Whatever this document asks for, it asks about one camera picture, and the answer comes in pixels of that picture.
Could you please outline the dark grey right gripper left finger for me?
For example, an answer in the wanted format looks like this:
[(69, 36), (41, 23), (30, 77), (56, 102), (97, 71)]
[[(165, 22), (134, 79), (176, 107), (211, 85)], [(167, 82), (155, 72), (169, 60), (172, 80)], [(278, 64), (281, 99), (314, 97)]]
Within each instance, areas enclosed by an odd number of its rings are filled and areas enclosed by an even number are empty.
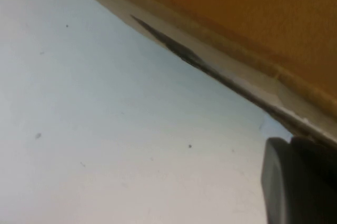
[(336, 223), (336, 181), (315, 174), (282, 138), (266, 141), (261, 185), (268, 223)]

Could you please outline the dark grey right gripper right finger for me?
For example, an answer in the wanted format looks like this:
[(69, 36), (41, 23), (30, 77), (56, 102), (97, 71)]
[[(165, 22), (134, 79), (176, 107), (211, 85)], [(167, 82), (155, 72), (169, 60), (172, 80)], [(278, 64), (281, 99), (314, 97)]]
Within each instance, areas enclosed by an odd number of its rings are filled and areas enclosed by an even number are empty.
[(292, 137), (290, 144), (303, 162), (324, 181), (336, 181), (336, 149), (304, 137)]

